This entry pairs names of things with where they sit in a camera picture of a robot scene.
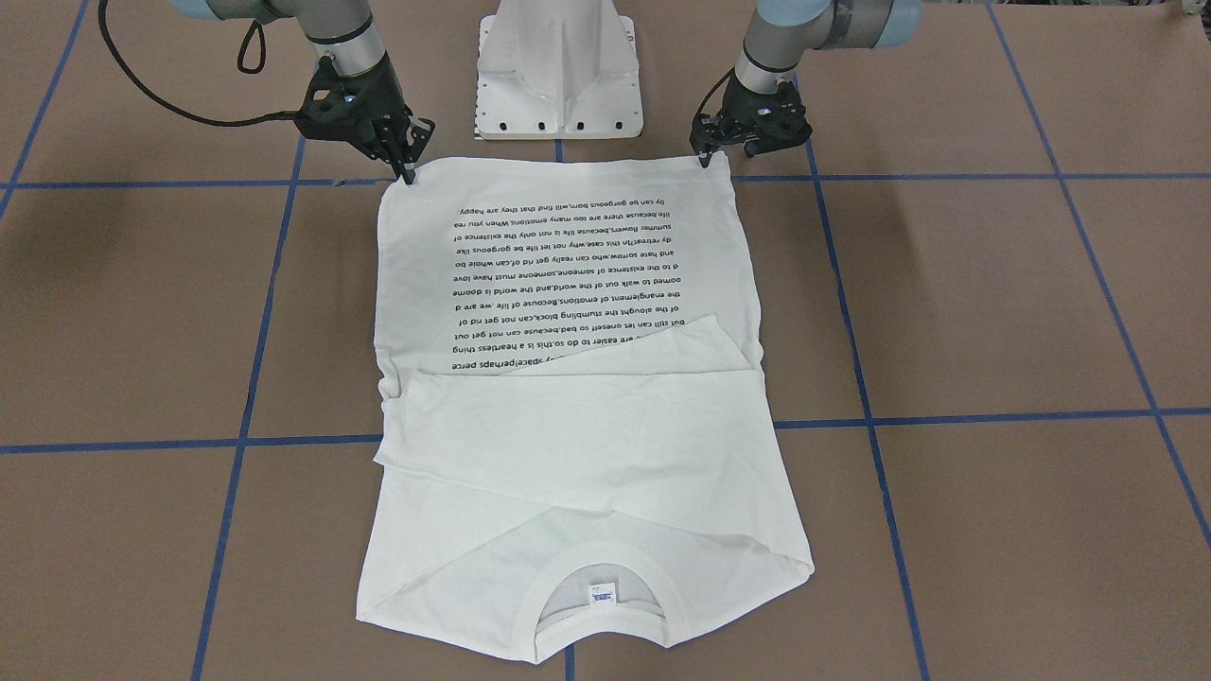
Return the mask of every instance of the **blue tape line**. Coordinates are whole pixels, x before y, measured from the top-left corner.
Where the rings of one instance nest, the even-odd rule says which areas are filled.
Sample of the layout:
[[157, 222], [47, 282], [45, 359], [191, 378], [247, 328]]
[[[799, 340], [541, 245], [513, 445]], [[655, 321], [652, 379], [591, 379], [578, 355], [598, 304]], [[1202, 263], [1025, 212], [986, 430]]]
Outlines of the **blue tape line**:
[[179, 179], [133, 182], [19, 182], [17, 189], [193, 189], [199, 187], [288, 187], [288, 179]]
[[1211, 416], [1211, 407], [1177, 407], [1160, 410], [1160, 413], [1165, 416]]
[[807, 143], [808, 165], [811, 168], [811, 184], [816, 191], [816, 207], [820, 210], [820, 224], [825, 233], [825, 244], [828, 247], [828, 264], [832, 267], [833, 276], [837, 280], [837, 303], [840, 307], [840, 316], [845, 322], [845, 333], [849, 336], [849, 349], [854, 360], [854, 378], [857, 380], [857, 395], [862, 401], [862, 417], [866, 423], [866, 436], [871, 442], [871, 456], [874, 458], [874, 471], [879, 479], [879, 492], [883, 494], [883, 513], [886, 516], [888, 532], [891, 538], [891, 551], [896, 559], [896, 572], [900, 574], [900, 590], [905, 600], [905, 611], [908, 616], [908, 628], [912, 633], [913, 648], [917, 652], [917, 668], [922, 681], [929, 681], [929, 663], [925, 659], [925, 643], [920, 635], [920, 624], [917, 619], [917, 606], [912, 596], [912, 583], [908, 579], [908, 566], [905, 562], [903, 549], [900, 544], [900, 527], [896, 523], [896, 511], [891, 503], [891, 490], [888, 486], [888, 475], [883, 468], [883, 452], [879, 448], [879, 436], [874, 427], [874, 414], [871, 411], [871, 399], [866, 390], [866, 378], [862, 374], [862, 360], [857, 351], [857, 337], [854, 334], [854, 321], [849, 314], [849, 303], [845, 299], [845, 282], [840, 274], [840, 262], [837, 259], [837, 245], [833, 241], [832, 224], [828, 221], [828, 206], [825, 204], [823, 187], [820, 183], [820, 170], [816, 166], [816, 153], [809, 139]]
[[277, 286], [277, 270], [282, 264], [282, 251], [286, 246], [286, 234], [289, 230], [291, 216], [294, 211], [294, 196], [298, 191], [299, 172], [303, 168], [303, 151], [306, 139], [299, 137], [294, 150], [294, 170], [291, 171], [291, 187], [286, 193], [286, 207], [282, 210], [282, 224], [277, 231], [277, 247], [274, 251], [274, 265], [269, 273], [269, 290], [265, 292], [265, 307], [260, 315], [260, 333], [257, 337], [257, 351], [252, 359], [252, 372], [248, 377], [248, 399], [240, 420], [240, 443], [231, 459], [231, 476], [228, 480], [226, 500], [223, 504], [223, 520], [219, 523], [219, 537], [214, 546], [214, 565], [211, 568], [211, 582], [206, 590], [206, 607], [202, 611], [202, 624], [197, 631], [197, 649], [194, 653], [193, 681], [201, 681], [202, 665], [206, 662], [206, 647], [211, 639], [211, 624], [214, 620], [214, 605], [219, 595], [219, 579], [223, 577], [223, 561], [226, 557], [226, 543], [231, 532], [231, 517], [235, 514], [236, 493], [240, 488], [240, 473], [243, 470], [243, 456], [247, 450], [248, 428], [252, 424], [252, 410], [257, 401], [257, 385], [260, 380], [260, 366], [265, 355], [265, 342], [269, 338], [269, 322], [274, 313], [274, 291]]
[[1085, 254], [1089, 257], [1089, 263], [1094, 268], [1094, 274], [1097, 276], [1097, 284], [1102, 288], [1102, 296], [1106, 297], [1106, 304], [1110, 309], [1110, 315], [1114, 317], [1114, 325], [1119, 330], [1119, 336], [1123, 338], [1123, 344], [1126, 347], [1127, 356], [1131, 359], [1131, 366], [1135, 367], [1136, 377], [1140, 379], [1140, 388], [1143, 389], [1144, 396], [1148, 399], [1148, 407], [1153, 418], [1157, 420], [1157, 428], [1160, 430], [1160, 437], [1165, 441], [1165, 448], [1169, 450], [1169, 458], [1173, 462], [1173, 469], [1177, 471], [1177, 477], [1182, 482], [1182, 488], [1186, 491], [1186, 498], [1190, 503], [1190, 509], [1194, 511], [1194, 517], [1199, 522], [1199, 527], [1203, 530], [1203, 539], [1206, 542], [1207, 548], [1211, 549], [1211, 526], [1207, 525], [1207, 519], [1203, 514], [1203, 507], [1199, 504], [1198, 494], [1194, 492], [1194, 486], [1190, 483], [1189, 476], [1186, 474], [1186, 467], [1182, 464], [1182, 458], [1177, 454], [1177, 447], [1173, 445], [1173, 439], [1169, 434], [1169, 428], [1165, 425], [1165, 418], [1161, 414], [1160, 406], [1157, 404], [1157, 396], [1152, 391], [1152, 387], [1148, 384], [1148, 377], [1144, 376], [1143, 364], [1140, 361], [1140, 356], [1136, 354], [1135, 345], [1131, 343], [1131, 337], [1127, 334], [1126, 324], [1123, 321], [1123, 315], [1119, 314], [1119, 305], [1114, 302], [1114, 296], [1110, 293], [1110, 286], [1106, 280], [1106, 274], [1102, 273], [1102, 265], [1097, 261], [1097, 254], [1094, 252], [1094, 244], [1089, 239], [1089, 234], [1085, 231], [1085, 222], [1080, 217], [1080, 212], [1077, 210], [1077, 202], [1072, 198], [1072, 191], [1068, 189], [1068, 183], [1064, 179], [1063, 173], [1060, 172], [1060, 162], [1056, 160], [1055, 150], [1051, 148], [1051, 141], [1048, 139], [1048, 133], [1043, 130], [1043, 120], [1039, 118], [1038, 109], [1034, 108], [1034, 101], [1031, 98], [1029, 91], [1026, 88], [1026, 81], [1022, 79], [1022, 71], [1017, 68], [1017, 59], [1014, 58], [1014, 51], [1009, 46], [1009, 39], [1005, 38], [1005, 32], [1000, 28], [1000, 22], [997, 21], [997, 13], [993, 11], [992, 5], [987, 5], [988, 17], [992, 19], [993, 29], [997, 32], [997, 38], [1000, 40], [1000, 46], [1005, 51], [1005, 58], [1009, 59], [1009, 67], [1014, 71], [1014, 79], [1017, 80], [1017, 87], [1022, 92], [1022, 98], [1026, 101], [1026, 108], [1031, 111], [1031, 118], [1034, 120], [1034, 127], [1039, 132], [1039, 139], [1043, 141], [1043, 149], [1048, 154], [1048, 160], [1051, 161], [1051, 167], [1055, 170], [1056, 181], [1060, 182], [1060, 189], [1063, 190], [1064, 201], [1068, 204], [1068, 212], [1072, 213], [1072, 219], [1077, 224], [1077, 233], [1080, 235], [1080, 241], [1085, 246]]
[[360, 445], [383, 441], [380, 433], [356, 435], [289, 435], [282, 437], [239, 437], [212, 440], [136, 440], [126, 442], [51, 442], [44, 445], [0, 445], [4, 454], [59, 454], [84, 452], [128, 452], [145, 450], [222, 450], [239, 447], [291, 447], [295, 445]]
[[810, 174], [734, 174], [734, 182], [811, 182]]
[[29, 133], [25, 135], [25, 145], [21, 148], [21, 155], [17, 156], [17, 165], [12, 168], [12, 177], [8, 178], [4, 198], [0, 199], [0, 217], [4, 217], [5, 211], [8, 210], [8, 201], [16, 190], [17, 179], [21, 178], [21, 171], [25, 168], [25, 161], [29, 160], [29, 150], [34, 148], [34, 138], [38, 137], [39, 128], [42, 127], [42, 119], [46, 116], [46, 109], [51, 105], [51, 97], [54, 97], [54, 90], [59, 86], [59, 79], [63, 76], [63, 69], [68, 65], [68, 57], [71, 56], [71, 48], [75, 47], [75, 40], [80, 35], [80, 25], [84, 24], [85, 11], [87, 8], [88, 0], [80, 0], [80, 8], [76, 10], [76, 18], [71, 24], [71, 33], [68, 34], [68, 42], [63, 46], [59, 63], [54, 67], [54, 75], [51, 76], [51, 84], [46, 87], [42, 103], [39, 104], [38, 114], [34, 115], [34, 122], [29, 126]]
[[775, 420], [775, 430], [805, 430], [810, 428], [862, 428], [863, 418], [817, 418], [809, 420]]
[[914, 182], [914, 181], [1006, 181], [1006, 179], [1055, 179], [1051, 173], [1039, 172], [934, 172], [934, 173], [905, 173], [905, 174], [821, 174], [821, 182]]
[[1066, 172], [1064, 179], [1211, 179], [1211, 172]]
[[906, 416], [876, 417], [874, 425], [940, 425], [955, 423], [1027, 423], [1038, 420], [1089, 420], [1100, 418], [1141, 418], [1150, 417], [1149, 410], [1103, 410], [1087, 412], [1034, 412], [1034, 413], [991, 413], [959, 416]]
[[383, 441], [379, 433], [365, 435], [302, 435], [287, 437], [247, 437], [249, 447], [293, 447], [297, 445], [362, 445]]
[[576, 645], [563, 648], [563, 681], [576, 681]]
[[240, 441], [228, 440], [143, 440], [136, 442], [63, 442], [51, 445], [0, 445], [2, 454], [62, 454], [78, 452], [128, 452], [145, 450], [217, 450], [235, 447]]

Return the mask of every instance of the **black cable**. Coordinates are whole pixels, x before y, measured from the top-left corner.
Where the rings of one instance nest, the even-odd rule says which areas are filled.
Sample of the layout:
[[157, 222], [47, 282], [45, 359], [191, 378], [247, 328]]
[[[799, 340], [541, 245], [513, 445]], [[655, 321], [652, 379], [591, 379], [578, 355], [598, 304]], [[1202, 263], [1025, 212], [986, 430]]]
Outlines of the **black cable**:
[[101, 38], [102, 38], [102, 40], [105, 41], [105, 47], [109, 48], [109, 55], [111, 57], [114, 57], [114, 61], [117, 62], [119, 68], [122, 69], [122, 73], [126, 74], [126, 78], [131, 79], [131, 82], [134, 84], [134, 87], [138, 87], [139, 92], [147, 95], [148, 98], [150, 98], [156, 104], [160, 104], [161, 107], [163, 107], [165, 109], [168, 109], [170, 111], [177, 114], [178, 116], [186, 118], [186, 119], [189, 119], [189, 120], [191, 120], [194, 122], [200, 122], [200, 124], [205, 124], [205, 125], [213, 125], [216, 127], [245, 127], [245, 126], [257, 125], [257, 124], [262, 124], [262, 122], [266, 122], [266, 121], [292, 121], [292, 120], [294, 120], [294, 116], [295, 116], [294, 111], [277, 111], [275, 114], [265, 114], [265, 115], [257, 116], [257, 118], [253, 118], [253, 119], [245, 119], [245, 120], [237, 120], [237, 121], [222, 121], [222, 120], [216, 120], [216, 119], [208, 119], [208, 118], [205, 118], [205, 116], [200, 116], [197, 114], [189, 113], [185, 109], [182, 109], [180, 107], [178, 107], [178, 105], [168, 102], [163, 97], [160, 97], [155, 92], [151, 92], [151, 90], [147, 85], [143, 85], [143, 81], [139, 80], [138, 76], [134, 75], [134, 71], [131, 70], [131, 67], [128, 67], [126, 64], [126, 61], [122, 59], [122, 56], [117, 52], [117, 46], [114, 45], [114, 39], [110, 38], [110, 35], [109, 35], [109, 24], [105, 21], [105, 11], [108, 8], [109, 8], [109, 0], [99, 0], [99, 2], [97, 4], [97, 23], [101, 27]]
[[[260, 38], [260, 62], [249, 69], [243, 65], [243, 59], [248, 56], [248, 46], [252, 45], [252, 36], [254, 34]], [[265, 27], [260, 25], [260, 22], [252, 22], [252, 25], [248, 27], [248, 33], [243, 34], [243, 42], [240, 44], [240, 53], [235, 57], [235, 68], [240, 69], [240, 73], [248, 75], [257, 75], [265, 70]]]
[[731, 74], [734, 73], [736, 73], [736, 69], [728, 69], [728, 73], [723, 74], [723, 78], [719, 79], [719, 82], [716, 82], [714, 86], [707, 91], [706, 97], [702, 97], [702, 103], [698, 105], [698, 113], [694, 114], [695, 118], [702, 114], [702, 109], [706, 108], [706, 103], [711, 99], [711, 96], [714, 95], [714, 92], [719, 87], [723, 87], [723, 84], [727, 82], [728, 79], [731, 78]]

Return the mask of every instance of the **folded fabric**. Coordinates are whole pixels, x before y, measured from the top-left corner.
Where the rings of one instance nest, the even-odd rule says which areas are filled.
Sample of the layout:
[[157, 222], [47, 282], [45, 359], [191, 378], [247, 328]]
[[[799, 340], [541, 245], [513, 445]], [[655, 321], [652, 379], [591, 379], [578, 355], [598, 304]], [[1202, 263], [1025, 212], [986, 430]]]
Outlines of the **folded fabric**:
[[802, 584], [764, 382], [713, 319], [526, 372], [647, 368], [660, 348], [699, 351], [683, 373], [417, 373], [389, 402], [358, 618], [540, 662], [598, 631], [671, 646]]
[[[719, 161], [449, 159], [389, 189], [358, 619], [538, 663], [599, 631], [672, 646], [808, 579]], [[665, 211], [613, 208], [636, 204]], [[493, 206], [541, 217], [465, 217]], [[597, 224], [515, 227], [575, 216]]]

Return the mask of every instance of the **tan cardboard floor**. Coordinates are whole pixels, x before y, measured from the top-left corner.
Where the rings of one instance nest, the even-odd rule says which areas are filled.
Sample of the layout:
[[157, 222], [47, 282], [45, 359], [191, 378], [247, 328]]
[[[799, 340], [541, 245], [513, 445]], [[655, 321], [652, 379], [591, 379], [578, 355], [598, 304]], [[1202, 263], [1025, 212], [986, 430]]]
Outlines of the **tan cardboard floor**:
[[[752, 2], [618, 0], [647, 132], [471, 138], [494, 0], [373, 4], [427, 159], [688, 154]], [[293, 22], [117, 0], [168, 99], [293, 108]], [[354, 619], [388, 168], [139, 95], [92, 1], [0, 4], [0, 679], [1211, 679], [1211, 44], [1172, 6], [926, 6], [810, 53], [807, 149], [733, 154], [811, 580], [538, 668]]]

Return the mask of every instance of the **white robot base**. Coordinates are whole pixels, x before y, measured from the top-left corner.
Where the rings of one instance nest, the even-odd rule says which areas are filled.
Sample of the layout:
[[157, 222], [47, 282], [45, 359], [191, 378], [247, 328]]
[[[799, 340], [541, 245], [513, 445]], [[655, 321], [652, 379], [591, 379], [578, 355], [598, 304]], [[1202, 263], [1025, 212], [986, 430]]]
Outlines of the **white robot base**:
[[480, 22], [475, 135], [612, 139], [643, 130], [635, 23], [613, 0], [501, 0]]

